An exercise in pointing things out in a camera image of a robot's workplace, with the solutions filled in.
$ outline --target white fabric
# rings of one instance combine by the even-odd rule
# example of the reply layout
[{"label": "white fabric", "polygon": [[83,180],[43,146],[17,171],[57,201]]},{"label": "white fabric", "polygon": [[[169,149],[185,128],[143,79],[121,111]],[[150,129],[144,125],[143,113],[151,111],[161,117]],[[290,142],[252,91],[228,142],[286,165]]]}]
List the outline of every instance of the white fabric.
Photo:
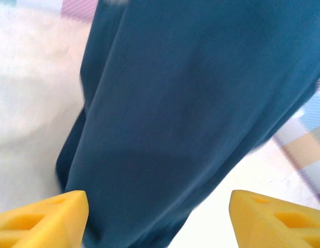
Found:
[{"label": "white fabric", "polygon": [[[89,24],[0,5],[0,212],[59,193],[57,155],[82,106]],[[192,214],[170,248],[237,248],[228,201],[245,189],[320,209],[274,141],[248,155]]]}]

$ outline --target checkered blanket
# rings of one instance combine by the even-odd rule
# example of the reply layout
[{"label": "checkered blanket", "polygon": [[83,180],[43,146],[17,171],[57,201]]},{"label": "checkered blanket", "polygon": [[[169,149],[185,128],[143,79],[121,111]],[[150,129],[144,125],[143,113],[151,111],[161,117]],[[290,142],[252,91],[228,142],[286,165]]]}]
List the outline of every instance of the checkered blanket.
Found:
[{"label": "checkered blanket", "polygon": [[[98,0],[0,0],[92,21]],[[320,199],[320,81],[319,90],[276,134],[278,143]]]}]

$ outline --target yellow triangular object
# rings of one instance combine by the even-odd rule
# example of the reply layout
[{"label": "yellow triangular object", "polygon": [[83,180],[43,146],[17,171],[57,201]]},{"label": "yellow triangular object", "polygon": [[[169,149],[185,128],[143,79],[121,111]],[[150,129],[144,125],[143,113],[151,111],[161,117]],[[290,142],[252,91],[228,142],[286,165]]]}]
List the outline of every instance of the yellow triangular object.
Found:
[{"label": "yellow triangular object", "polygon": [[79,248],[88,217],[84,191],[0,214],[0,248]]},{"label": "yellow triangular object", "polygon": [[230,216],[239,248],[320,248],[320,211],[233,191]]}]

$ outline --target teal fabric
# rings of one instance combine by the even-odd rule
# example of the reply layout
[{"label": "teal fabric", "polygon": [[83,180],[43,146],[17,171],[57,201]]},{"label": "teal fabric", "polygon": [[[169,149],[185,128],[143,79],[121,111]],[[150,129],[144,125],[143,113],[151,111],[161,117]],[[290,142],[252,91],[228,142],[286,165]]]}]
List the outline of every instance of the teal fabric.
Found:
[{"label": "teal fabric", "polygon": [[319,78],[320,1],[100,1],[56,168],[87,193],[86,247],[168,246]]}]

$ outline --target blue cloth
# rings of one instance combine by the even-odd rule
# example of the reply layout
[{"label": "blue cloth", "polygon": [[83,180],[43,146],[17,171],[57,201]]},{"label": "blue cloth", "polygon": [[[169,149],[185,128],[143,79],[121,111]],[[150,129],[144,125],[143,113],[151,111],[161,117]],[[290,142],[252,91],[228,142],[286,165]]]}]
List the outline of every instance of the blue cloth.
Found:
[{"label": "blue cloth", "polygon": [[314,94],[320,0],[104,2],[56,171],[87,193],[87,248],[164,248]]}]

